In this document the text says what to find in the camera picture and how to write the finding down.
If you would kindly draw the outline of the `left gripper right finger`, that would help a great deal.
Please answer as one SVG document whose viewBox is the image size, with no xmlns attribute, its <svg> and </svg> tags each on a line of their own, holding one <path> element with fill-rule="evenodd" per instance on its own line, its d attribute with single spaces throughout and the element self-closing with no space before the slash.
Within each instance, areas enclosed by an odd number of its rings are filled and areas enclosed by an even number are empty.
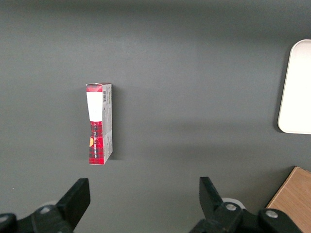
<svg viewBox="0 0 311 233">
<path fill-rule="evenodd" d="M 199 180 L 199 201 L 204 219 L 191 233 L 300 233 L 284 212 L 261 209 L 252 214 L 232 201 L 223 201 L 209 177 Z"/>
</svg>

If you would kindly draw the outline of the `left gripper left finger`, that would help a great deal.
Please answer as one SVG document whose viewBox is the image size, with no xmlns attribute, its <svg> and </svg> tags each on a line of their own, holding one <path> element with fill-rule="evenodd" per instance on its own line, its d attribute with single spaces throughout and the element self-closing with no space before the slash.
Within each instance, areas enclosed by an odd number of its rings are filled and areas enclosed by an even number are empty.
<svg viewBox="0 0 311 233">
<path fill-rule="evenodd" d="M 0 215 L 2 233 L 72 233 L 90 204 L 89 179 L 79 178 L 56 204 L 46 204 L 23 219 Z"/>
</svg>

